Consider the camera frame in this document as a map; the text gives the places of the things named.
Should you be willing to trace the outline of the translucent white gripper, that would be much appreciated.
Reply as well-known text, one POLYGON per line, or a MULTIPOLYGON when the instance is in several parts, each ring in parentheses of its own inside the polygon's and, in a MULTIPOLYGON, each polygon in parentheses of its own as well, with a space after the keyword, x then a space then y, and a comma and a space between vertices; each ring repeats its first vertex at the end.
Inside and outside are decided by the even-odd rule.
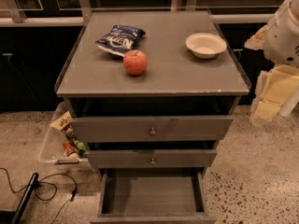
POLYGON ((250 109, 251 123, 255 126, 270 123, 279 115, 279 105, 285 105, 298 88, 298 68, 283 64, 269 72, 262 71, 256 84, 256 97, 250 109))

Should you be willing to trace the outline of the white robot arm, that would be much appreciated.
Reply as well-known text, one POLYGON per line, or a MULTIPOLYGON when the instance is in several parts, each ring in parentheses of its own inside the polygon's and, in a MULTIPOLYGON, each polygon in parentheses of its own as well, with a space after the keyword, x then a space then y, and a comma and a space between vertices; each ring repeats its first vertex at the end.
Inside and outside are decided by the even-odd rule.
POLYGON ((255 126, 271 122, 277 114, 287 117, 298 103, 299 0, 285 0, 268 23, 245 43, 263 51, 275 66, 258 77, 250 121, 255 126))

